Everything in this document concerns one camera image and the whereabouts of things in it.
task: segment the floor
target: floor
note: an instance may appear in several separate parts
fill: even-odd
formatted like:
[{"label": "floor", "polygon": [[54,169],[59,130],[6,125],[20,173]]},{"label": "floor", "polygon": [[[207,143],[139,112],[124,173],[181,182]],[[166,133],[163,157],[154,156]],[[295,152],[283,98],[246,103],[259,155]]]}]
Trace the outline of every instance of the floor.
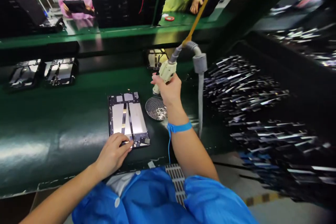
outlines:
[{"label": "floor", "polygon": [[[213,161],[241,165],[242,160],[237,153],[228,153],[212,157]],[[257,181],[251,181],[240,178],[239,174],[246,176],[255,176],[249,171],[241,171],[234,168],[217,166],[219,179],[221,183],[232,189],[243,200],[249,197],[255,197],[273,191],[265,190]],[[54,190],[47,190],[38,193],[34,200],[32,209],[40,204]],[[321,207],[309,203],[294,203],[291,199],[283,198],[276,199],[267,203],[257,204],[249,207],[251,213],[260,224],[317,224],[328,223],[331,218],[331,213]],[[64,224],[72,224],[71,216]]]}]

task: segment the electronic component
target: electronic component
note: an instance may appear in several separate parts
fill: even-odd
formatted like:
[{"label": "electronic component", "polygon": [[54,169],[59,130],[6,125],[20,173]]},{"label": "electronic component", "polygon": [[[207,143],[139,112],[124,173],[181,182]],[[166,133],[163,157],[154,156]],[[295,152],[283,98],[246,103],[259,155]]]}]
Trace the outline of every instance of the electronic component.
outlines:
[{"label": "electronic component", "polygon": [[225,58],[212,67],[204,80],[205,96],[229,123],[244,121],[248,112],[271,107],[289,96],[271,77],[242,56]]},{"label": "electronic component", "polygon": [[109,133],[122,133],[134,141],[132,148],[150,145],[138,92],[108,97]]},{"label": "electronic component", "polygon": [[9,91],[16,91],[35,87],[39,77],[43,74],[44,67],[45,64],[41,62],[41,59],[19,62],[10,75],[6,88]]},{"label": "electronic component", "polygon": [[78,73],[78,61],[75,58],[54,59],[46,76],[46,86],[71,85]]}]

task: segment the tablet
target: tablet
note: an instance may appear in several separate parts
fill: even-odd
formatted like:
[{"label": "tablet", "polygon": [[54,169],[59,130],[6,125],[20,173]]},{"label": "tablet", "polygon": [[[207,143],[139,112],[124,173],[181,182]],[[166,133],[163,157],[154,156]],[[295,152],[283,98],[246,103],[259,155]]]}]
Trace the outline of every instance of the tablet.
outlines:
[{"label": "tablet", "polygon": [[69,8],[71,13],[83,13],[85,11],[85,3],[83,0],[64,0],[63,3]]}]

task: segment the sticker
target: sticker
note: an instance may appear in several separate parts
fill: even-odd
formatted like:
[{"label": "sticker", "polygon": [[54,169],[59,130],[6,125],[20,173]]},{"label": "sticker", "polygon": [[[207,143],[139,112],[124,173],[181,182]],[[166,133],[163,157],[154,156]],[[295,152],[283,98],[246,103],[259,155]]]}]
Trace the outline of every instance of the sticker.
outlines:
[{"label": "sticker", "polygon": [[128,102],[130,100],[133,100],[133,95],[130,93],[124,94],[125,102]]},{"label": "sticker", "polygon": [[122,102],[123,97],[122,96],[117,96],[117,102]]},{"label": "sticker", "polygon": [[155,164],[154,164],[153,161],[150,161],[150,162],[148,163],[148,166],[149,166],[150,169],[155,168]]}]

